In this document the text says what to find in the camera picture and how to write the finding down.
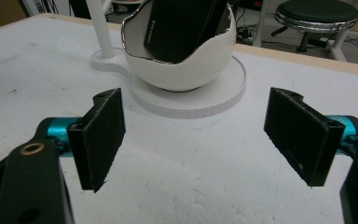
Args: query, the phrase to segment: black stool seat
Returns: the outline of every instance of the black stool seat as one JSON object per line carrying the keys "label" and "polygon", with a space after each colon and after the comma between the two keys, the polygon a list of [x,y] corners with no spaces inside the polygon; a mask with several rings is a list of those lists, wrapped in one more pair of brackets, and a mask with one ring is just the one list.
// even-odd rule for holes
{"label": "black stool seat", "polygon": [[337,0],[291,0],[278,6],[277,11],[299,21],[342,22],[358,18],[358,10]]}
{"label": "black stool seat", "polygon": [[338,0],[289,0],[280,4],[275,13],[275,20],[284,25],[284,29],[291,27],[305,32],[297,52],[307,51],[310,33],[348,30],[357,19],[358,10]]}

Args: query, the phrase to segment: white table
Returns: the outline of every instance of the white table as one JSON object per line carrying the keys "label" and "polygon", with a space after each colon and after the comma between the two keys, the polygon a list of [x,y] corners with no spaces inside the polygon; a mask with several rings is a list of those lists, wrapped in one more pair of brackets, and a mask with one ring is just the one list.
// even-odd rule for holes
{"label": "white table", "polygon": [[[50,17],[72,20],[47,15],[0,29],[0,160],[42,119],[81,117],[92,96],[122,88],[127,132],[102,189],[83,191],[74,161],[62,159],[76,223],[343,222],[351,159],[336,156],[325,186],[311,189],[263,126],[270,87],[303,94],[323,114],[358,117],[357,64],[238,46],[243,98],[206,119],[167,119],[137,105],[124,76],[91,68],[91,26]],[[119,31],[111,36],[120,47]]]}

